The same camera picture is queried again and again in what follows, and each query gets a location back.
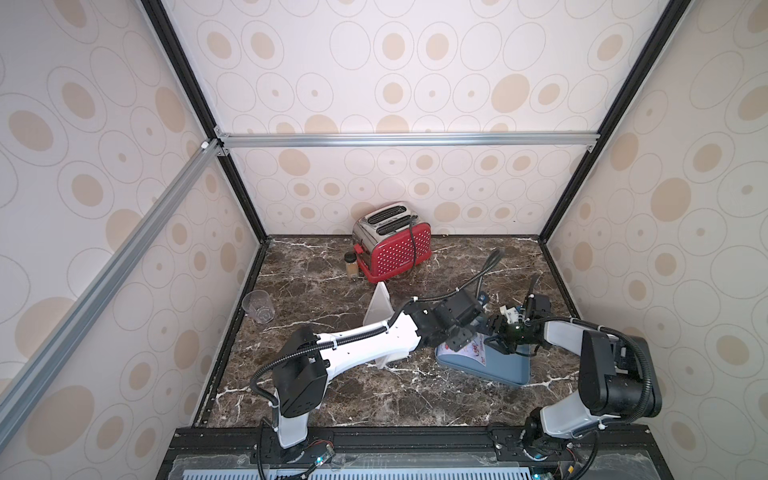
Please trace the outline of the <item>new printed menu sheet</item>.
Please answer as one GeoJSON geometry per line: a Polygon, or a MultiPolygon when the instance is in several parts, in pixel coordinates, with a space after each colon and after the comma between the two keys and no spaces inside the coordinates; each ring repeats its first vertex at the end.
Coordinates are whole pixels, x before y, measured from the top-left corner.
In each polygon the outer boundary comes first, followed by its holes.
{"type": "Polygon", "coordinates": [[[484,340],[484,335],[476,334],[473,339],[461,349],[454,351],[449,347],[446,347],[445,352],[448,355],[458,355],[459,357],[474,361],[479,365],[486,366],[487,355],[485,351],[484,340]]]}

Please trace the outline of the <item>clear acrylic menu holder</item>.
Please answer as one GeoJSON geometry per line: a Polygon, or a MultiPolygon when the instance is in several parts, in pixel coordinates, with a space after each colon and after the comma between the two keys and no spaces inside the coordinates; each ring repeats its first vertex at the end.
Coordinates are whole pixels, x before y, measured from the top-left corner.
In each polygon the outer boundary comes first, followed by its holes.
{"type": "MultiPolygon", "coordinates": [[[[363,326],[368,326],[383,320],[388,320],[394,313],[395,311],[393,310],[390,294],[386,288],[386,284],[384,282],[377,283],[372,299],[363,318],[363,326]]],[[[406,359],[408,356],[408,352],[390,354],[377,358],[375,360],[375,365],[378,369],[384,369],[390,363],[406,359]]]]}

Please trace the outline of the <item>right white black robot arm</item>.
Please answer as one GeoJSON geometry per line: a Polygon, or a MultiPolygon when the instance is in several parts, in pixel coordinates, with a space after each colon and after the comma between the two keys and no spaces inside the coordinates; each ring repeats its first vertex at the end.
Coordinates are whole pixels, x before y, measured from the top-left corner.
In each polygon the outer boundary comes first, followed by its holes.
{"type": "Polygon", "coordinates": [[[520,442],[536,460],[573,439],[655,417],[663,403],[644,339],[583,319],[553,316],[549,306],[547,296],[531,293],[523,305],[502,307],[483,324],[485,344],[501,354],[533,356],[540,348],[556,346],[579,356],[577,390],[534,409],[526,419],[520,442]]]}

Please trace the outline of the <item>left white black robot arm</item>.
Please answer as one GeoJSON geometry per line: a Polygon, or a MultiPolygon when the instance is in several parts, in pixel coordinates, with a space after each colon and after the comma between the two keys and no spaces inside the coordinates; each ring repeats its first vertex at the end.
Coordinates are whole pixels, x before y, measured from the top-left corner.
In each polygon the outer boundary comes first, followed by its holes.
{"type": "Polygon", "coordinates": [[[484,314],[485,292],[464,288],[436,297],[412,297],[391,316],[343,332],[316,334],[296,330],[276,359],[257,369],[251,391],[272,409],[271,425],[279,446],[291,449],[307,440],[308,420],[330,382],[359,365],[380,368],[415,350],[442,344],[460,350],[475,336],[472,322],[484,314]]]}

